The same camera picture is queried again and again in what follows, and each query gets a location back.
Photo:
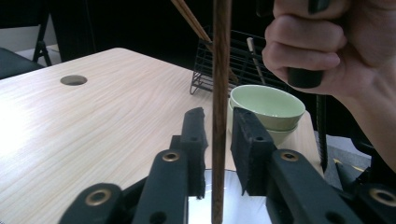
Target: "chair seat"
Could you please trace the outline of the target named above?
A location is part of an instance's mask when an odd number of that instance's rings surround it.
[[[43,67],[8,49],[0,48],[0,79],[15,77]]]

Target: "chopstick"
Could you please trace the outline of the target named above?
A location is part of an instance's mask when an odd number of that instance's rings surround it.
[[[230,65],[232,0],[215,0],[213,8],[212,223],[221,224],[224,204],[225,140]]]
[[[207,35],[206,31],[198,22],[194,14],[191,12],[190,8],[184,2],[184,0],[171,0],[171,2],[175,5],[178,12],[183,16],[184,20],[190,25],[191,29],[198,35],[201,40],[204,40],[207,43],[212,43],[212,40]],[[207,49],[213,53],[213,47],[211,45],[205,44]],[[231,67],[228,67],[228,70],[225,74],[228,74],[229,78],[238,83],[238,77],[233,73]]]
[[[260,69],[259,61],[255,58],[256,50],[254,47],[254,40],[252,37],[247,38],[247,46],[248,46],[248,50],[250,51],[251,55],[253,56],[253,62],[254,62],[254,65],[256,65],[257,72],[259,73],[260,79],[262,80],[262,84],[265,85],[265,79],[264,79],[264,76],[262,75],[262,70]]]

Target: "light wood tabletop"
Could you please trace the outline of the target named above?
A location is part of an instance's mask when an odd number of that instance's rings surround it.
[[[61,78],[80,75],[83,85]],[[0,221],[57,223],[85,188],[122,189],[147,176],[155,155],[181,134],[184,113],[205,111],[211,167],[212,93],[190,95],[192,71],[111,49],[0,81]],[[226,169],[234,170],[228,139]],[[280,146],[320,172],[310,115]]]

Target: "dish rack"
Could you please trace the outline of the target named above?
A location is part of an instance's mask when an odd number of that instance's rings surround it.
[[[210,27],[206,27],[205,29],[209,37],[213,39],[213,32]],[[254,40],[256,53],[252,53],[248,48],[247,39],[249,37],[252,37]],[[199,40],[190,94],[194,94],[198,89],[213,91],[213,55],[206,45],[210,47],[212,43]],[[287,92],[290,91],[290,87],[286,83],[277,78],[264,66],[262,62],[262,49],[264,46],[265,40],[262,37],[234,30],[231,31],[230,69],[233,75],[229,76],[229,93],[233,88],[247,84],[265,85]]]

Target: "white wall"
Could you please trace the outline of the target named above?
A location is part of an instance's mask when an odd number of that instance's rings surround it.
[[[38,26],[0,29],[0,47],[11,51],[34,49],[38,36],[38,29]],[[44,40],[47,46],[57,43],[51,18],[49,18]]]

